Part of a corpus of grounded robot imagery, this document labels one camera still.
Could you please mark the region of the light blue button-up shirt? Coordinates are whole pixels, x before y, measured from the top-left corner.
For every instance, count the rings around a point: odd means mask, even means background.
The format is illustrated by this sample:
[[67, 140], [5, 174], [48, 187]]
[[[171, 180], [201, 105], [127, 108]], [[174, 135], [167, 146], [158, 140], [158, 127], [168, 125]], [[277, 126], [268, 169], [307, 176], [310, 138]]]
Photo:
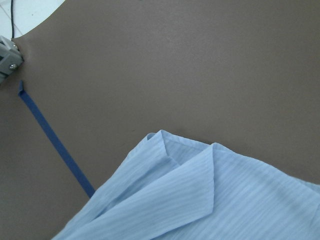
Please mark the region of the light blue button-up shirt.
[[57, 240], [317, 240], [320, 187], [160, 130], [133, 148]]

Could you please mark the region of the aluminium frame post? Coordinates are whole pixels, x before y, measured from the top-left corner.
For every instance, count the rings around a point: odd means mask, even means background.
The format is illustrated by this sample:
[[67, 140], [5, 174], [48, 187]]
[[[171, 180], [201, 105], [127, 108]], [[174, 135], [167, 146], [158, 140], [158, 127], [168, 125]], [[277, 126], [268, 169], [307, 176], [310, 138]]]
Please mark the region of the aluminium frame post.
[[11, 75], [22, 63], [23, 56], [15, 42], [0, 36], [0, 83]]

